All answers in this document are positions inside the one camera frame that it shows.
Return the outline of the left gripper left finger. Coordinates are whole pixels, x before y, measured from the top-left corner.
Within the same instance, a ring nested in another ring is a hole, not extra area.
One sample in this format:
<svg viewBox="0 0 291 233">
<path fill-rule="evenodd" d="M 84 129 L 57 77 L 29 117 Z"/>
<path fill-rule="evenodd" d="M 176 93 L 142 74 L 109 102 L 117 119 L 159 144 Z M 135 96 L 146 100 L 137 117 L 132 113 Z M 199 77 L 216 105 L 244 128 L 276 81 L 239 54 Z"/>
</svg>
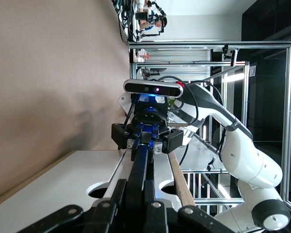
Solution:
<svg viewBox="0 0 291 233">
<path fill-rule="evenodd" d="M 20 230 L 21 233 L 110 233 L 123 200 L 127 180 L 117 181 L 112 197 L 85 212 L 77 205 L 65 206 Z"/>
</svg>

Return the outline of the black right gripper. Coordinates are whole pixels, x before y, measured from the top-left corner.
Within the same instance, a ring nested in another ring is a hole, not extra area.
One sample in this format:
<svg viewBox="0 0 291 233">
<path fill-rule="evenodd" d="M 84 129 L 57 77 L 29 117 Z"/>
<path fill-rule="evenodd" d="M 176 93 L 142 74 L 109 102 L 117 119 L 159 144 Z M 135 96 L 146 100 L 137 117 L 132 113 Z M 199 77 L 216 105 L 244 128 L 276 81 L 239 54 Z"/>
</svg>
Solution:
<svg viewBox="0 0 291 233">
<path fill-rule="evenodd" d="M 153 162 L 154 154 L 168 154 L 182 145 L 184 132 L 166 126 L 167 110 L 167 105 L 160 103 L 137 103 L 135 105 L 131 122 L 151 125 L 148 146 L 150 162 Z M 112 124 L 112 140 L 118 145 L 118 149 L 126 149 L 131 152 L 131 160 L 140 160 L 143 157 L 140 150 L 141 134 L 141 128 L 134 128 L 132 124 L 129 124 L 128 128 L 124 124 Z"/>
</svg>

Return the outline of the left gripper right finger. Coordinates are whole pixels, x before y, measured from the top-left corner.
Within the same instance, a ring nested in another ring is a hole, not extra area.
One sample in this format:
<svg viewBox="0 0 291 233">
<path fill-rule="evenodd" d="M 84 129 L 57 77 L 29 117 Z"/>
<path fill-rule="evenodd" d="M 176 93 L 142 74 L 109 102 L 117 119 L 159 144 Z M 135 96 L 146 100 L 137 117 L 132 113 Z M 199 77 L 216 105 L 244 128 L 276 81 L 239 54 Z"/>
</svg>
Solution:
<svg viewBox="0 0 291 233">
<path fill-rule="evenodd" d="M 196 206 L 178 211 L 155 199 L 153 180 L 145 180 L 145 233 L 229 233 L 230 229 Z"/>
</svg>

